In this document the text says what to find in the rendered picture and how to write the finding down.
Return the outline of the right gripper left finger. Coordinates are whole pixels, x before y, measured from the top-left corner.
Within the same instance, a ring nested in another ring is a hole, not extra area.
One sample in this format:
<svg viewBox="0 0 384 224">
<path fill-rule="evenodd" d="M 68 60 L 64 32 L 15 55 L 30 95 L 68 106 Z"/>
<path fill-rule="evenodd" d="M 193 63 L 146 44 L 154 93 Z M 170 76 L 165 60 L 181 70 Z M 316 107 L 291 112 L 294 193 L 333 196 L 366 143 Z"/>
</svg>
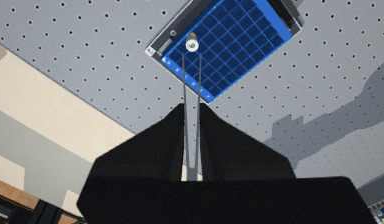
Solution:
<svg viewBox="0 0 384 224">
<path fill-rule="evenodd" d="M 184 132 L 184 103 L 180 103 L 159 122 L 97 157 L 87 179 L 116 176 L 181 181 Z"/>
</svg>

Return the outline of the blue tube rack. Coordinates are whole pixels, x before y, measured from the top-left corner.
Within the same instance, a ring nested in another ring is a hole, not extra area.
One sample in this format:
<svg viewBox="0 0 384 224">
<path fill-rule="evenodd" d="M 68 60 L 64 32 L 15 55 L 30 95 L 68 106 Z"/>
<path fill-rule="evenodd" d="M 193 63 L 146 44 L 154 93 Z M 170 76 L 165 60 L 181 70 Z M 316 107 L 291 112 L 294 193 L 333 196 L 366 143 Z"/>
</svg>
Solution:
<svg viewBox="0 0 384 224">
<path fill-rule="evenodd" d="M 186 48 L 191 32 L 198 38 L 196 52 Z M 185 82 L 198 92 L 202 53 L 200 95 L 211 103 L 292 37 L 267 0 L 213 0 L 163 51 L 161 61 L 183 79 L 184 53 Z"/>
</svg>

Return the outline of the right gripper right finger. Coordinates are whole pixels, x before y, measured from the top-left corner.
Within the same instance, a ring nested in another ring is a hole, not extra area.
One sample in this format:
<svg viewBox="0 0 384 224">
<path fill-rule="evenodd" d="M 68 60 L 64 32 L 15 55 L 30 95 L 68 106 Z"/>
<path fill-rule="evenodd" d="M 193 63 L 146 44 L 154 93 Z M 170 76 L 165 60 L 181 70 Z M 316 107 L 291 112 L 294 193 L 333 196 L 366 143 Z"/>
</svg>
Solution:
<svg viewBox="0 0 384 224">
<path fill-rule="evenodd" d="M 205 103 L 200 103 L 199 131 L 202 181 L 296 178 L 287 157 L 222 120 Z"/>
</svg>

